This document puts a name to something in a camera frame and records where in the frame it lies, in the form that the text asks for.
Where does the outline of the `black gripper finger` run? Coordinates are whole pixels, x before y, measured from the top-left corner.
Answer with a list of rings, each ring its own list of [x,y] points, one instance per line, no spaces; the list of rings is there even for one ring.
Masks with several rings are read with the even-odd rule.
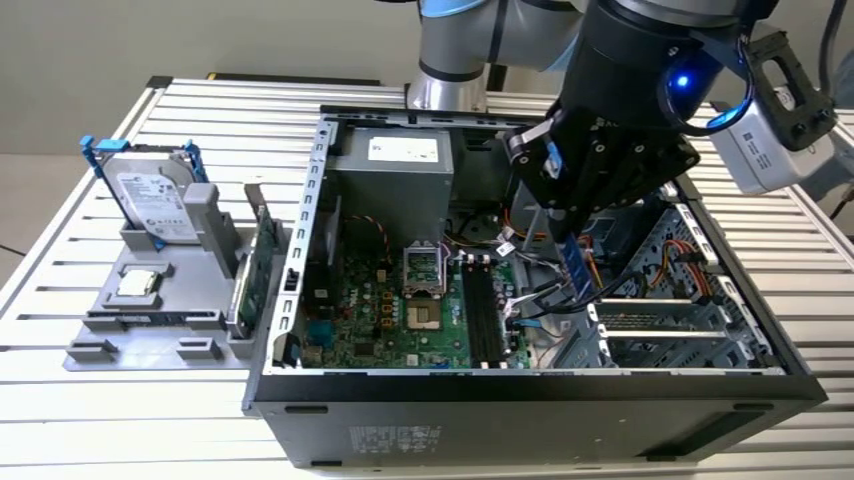
[[[576,183],[576,233],[601,210],[633,204],[699,163],[699,153],[673,132],[607,127],[592,140]]]
[[[509,131],[509,163],[537,205],[551,237],[576,233],[576,183],[596,117],[552,106],[538,124]]]

